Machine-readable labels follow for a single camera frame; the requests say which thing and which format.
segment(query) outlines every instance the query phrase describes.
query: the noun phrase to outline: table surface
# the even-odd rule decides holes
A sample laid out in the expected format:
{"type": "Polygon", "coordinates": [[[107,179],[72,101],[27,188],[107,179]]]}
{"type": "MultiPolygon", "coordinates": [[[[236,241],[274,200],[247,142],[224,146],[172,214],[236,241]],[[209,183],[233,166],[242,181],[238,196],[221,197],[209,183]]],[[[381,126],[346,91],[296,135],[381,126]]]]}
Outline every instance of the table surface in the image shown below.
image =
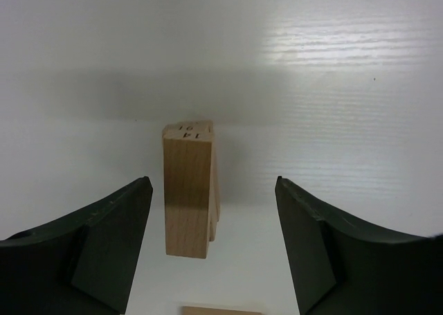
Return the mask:
{"type": "Polygon", "coordinates": [[[154,186],[128,315],[297,314],[283,175],[375,224],[442,232],[440,0],[0,0],[0,238],[154,186]],[[215,122],[208,259],[165,255],[161,130],[215,122]]]}

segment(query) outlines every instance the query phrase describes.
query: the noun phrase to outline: wooden block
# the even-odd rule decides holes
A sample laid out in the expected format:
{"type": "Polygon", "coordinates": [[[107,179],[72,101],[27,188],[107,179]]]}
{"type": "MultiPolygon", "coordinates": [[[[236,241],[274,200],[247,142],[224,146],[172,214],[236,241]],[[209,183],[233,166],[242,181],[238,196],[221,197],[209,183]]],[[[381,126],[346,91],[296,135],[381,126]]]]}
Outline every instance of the wooden block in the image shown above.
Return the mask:
{"type": "Polygon", "coordinates": [[[163,154],[166,253],[206,258],[219,219],[212,122],[167,125],[163,154]]]}
{"type": "Polygon", "coordinates": [[[255,312],[240,312],[236,310],[223,310],[213,308],[200,307],[183,307],[181,309],[182,315],[262,315],[255,312]]]}

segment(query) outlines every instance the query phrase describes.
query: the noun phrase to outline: light brown wooden block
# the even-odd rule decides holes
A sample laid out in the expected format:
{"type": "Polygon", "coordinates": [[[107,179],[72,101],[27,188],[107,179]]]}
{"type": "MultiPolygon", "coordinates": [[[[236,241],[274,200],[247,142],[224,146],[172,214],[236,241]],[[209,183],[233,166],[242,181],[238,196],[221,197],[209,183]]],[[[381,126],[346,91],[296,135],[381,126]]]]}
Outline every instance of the light brown wooden block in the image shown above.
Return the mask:
{"type": "Polygon", "coordinates": [[[240,312],[236,310],[223,310],[213,308],[200,307],[183,307],[181,309],[182,315],[262,315],[255,312],[240,312]]]}
{"type": "Polygon", "coordinates": [[[167,125],[163,154],[166,253],[206,258],[219,219],[212,122],[167,125]]]}

